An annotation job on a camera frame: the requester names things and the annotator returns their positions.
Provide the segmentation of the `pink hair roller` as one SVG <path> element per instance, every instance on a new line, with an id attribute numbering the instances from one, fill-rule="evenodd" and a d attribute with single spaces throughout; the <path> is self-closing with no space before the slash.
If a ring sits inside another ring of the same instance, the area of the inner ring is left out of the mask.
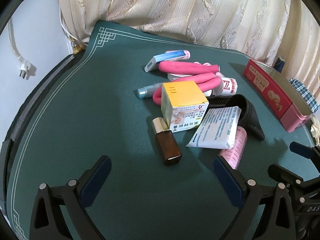
<path id="1" fill-rule="evenodd" d="M 190 52 L 188 50 L 167 50 L 165 53 L 174 53 L 176 55 L 175 61 L 190 59 Z"/>
<path id="2" fill-rule="evenodd" d="M 219 156 L 224 157 L 232 169 L 237 169 L 242 158 L 247 141 L 247 132 L 243 127 L 238 126 L 236 129 L 235 143 L 230 149 L 221 150 Z"/>

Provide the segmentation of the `yellow white medicine box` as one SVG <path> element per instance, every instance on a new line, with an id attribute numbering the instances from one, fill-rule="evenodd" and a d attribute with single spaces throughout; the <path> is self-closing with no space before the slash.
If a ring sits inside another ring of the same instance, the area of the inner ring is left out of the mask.
<path id="1" fill-rule="evenodd" d="M 194 81 L 166 82 L 161 90 L 161 111 L 168 128 L 181 132 L 200 125 L 209 102 Z"/>

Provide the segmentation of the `blue plaid cloth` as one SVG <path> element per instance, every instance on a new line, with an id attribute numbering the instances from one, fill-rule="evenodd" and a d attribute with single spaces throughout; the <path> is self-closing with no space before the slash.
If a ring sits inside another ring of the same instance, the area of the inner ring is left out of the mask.
<path id="1" fill-rule="evenodd" d="M 297 79 L 289 79 L 289 83 L 295 88 L 295 90 L 300 94 L 300 96 L 305 100 L 307 105 L 310 107 L 313 114 L 319 110 L 319 103 L 316 101 L 311 92 L 307 87 Z"/>

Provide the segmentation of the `red pink tin box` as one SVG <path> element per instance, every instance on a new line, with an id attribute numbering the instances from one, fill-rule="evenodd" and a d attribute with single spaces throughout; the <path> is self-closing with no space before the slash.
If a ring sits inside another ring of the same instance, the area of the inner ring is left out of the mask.
<path id="1" fill-rule="evenodd" d="M 274 68 L 250 59 L 244 76 L 263 96 L 287 132 L 293 132 L 313 116 L 303 97 Z"/>

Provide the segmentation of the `white wet wipe packet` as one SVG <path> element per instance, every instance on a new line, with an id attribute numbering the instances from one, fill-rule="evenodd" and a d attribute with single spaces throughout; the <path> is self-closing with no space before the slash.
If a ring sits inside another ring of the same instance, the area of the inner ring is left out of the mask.
<path id="1" fill-rule="evenodd" d="M 238 106 L 209 109 L 186 146 L 221 150 L 232 148 L 240 114 L 241 108 Z"/>

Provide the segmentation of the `white red label bottle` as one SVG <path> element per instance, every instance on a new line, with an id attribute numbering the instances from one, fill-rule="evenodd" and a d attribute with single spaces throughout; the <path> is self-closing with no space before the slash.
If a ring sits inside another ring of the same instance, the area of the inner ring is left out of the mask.
<path id="1" fill-rule="evenodd" d="M 238 89 L 238 84 L 236 79 L 221 77 L 221 83 L 213 89 L 213 94 L 215 96 L 233 96 L 236 94 Z"/>

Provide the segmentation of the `green table mat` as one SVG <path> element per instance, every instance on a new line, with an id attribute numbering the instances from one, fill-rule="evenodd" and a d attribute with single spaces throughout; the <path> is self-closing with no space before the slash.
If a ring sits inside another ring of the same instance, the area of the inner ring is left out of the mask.
<path id="1" fill-rule="evenodd" d="M 237 213 L 216 175 L 217 150 L 189 148 L 194 130 L 175 133 L 182 159 L 165 166 L 151 126 L 161 109 L 134 91 L 164 81 L 145 72 L 149 59 L 186 49 L 191 61 L 217 64 L 233 77 L 238 92 L 253 103 L 265 140 L 253 137 L 240 172 L 262 185 L 273 163 L 306 180 L 318 176 L 308 159 L 289 150 L 293 141 L 310 145 L 306 129 L 287 133 L 243 76 L 249 58 L 237 51 L 186 44 L 100 21 L 82 59 L 52 86 L 32 117 L 17 149 L 8 183 L 7 214 L 19 239 L 28 239 L 39 185 L 65 185 L 102 156 L 112 170 L 87 212 L 106 239 L 219 239 Z"/>

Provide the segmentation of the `brown glass bottle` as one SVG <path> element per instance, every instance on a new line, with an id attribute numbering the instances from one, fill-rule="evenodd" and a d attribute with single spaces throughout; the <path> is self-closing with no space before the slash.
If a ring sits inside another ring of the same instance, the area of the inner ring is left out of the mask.
<path id="1" fill-rule="evenodd" d="M 182 153 L 165 120 L 161 117 L 154 118 L 152 127 L 163 164 L 166 166 L 177 164 L 182 157 Z"/>

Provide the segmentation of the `cream patterned curtain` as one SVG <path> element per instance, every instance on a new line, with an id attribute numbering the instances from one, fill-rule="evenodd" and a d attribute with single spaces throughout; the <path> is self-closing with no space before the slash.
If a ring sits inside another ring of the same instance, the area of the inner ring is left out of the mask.
<path id="1" fill-rule="evenodd" d="M 98 20 L 205 46 L 240 51 L 319 98 L 319 24 L 302 0 L 59 0 L 66 26 L 88 42 Z"/>

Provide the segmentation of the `long pink foam curler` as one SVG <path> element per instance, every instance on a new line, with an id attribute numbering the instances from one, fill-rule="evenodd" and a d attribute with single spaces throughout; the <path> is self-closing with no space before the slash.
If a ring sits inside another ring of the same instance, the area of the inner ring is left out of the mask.
<path id="1" fill-rule="evenodd" d="M 161 72 L 180 74 L 180 75 L 197 75 L 206 73 L 217 73 L 220 71 L 220 67 L 216 64 L 214 65 L 204 65 L 192 62 L 173 62 L 173 61 L 163 61 L 160 62 L 158 68 Z"/>

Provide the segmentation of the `pale blue tube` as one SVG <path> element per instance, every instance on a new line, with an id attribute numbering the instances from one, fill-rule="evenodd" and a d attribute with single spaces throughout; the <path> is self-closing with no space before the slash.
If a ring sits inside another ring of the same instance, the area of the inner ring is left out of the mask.
<path id="1" fill-rule="evenodd" d="M 137 97 L 139 99 L 151 98 L 155 91 L 161 87 L 162 83 L 154 83 L 152 85 L 144 86 L 142 88 L 137 89 Z"/>

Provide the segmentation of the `blue white medicine box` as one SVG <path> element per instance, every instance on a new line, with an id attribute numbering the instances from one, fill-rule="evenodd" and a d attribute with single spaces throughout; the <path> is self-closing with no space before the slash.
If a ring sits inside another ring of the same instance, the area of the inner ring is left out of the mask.
<path id="1" fill-rule="evenodd" d="M 183 50 L 172 51 L 169 53 L 163 53 L 155 55 L 144 67 L 145 72 L 150 72 L 158 68 L 158 64 L 163 61 L 177 61 L 181 60 L 186 56 Z"/>

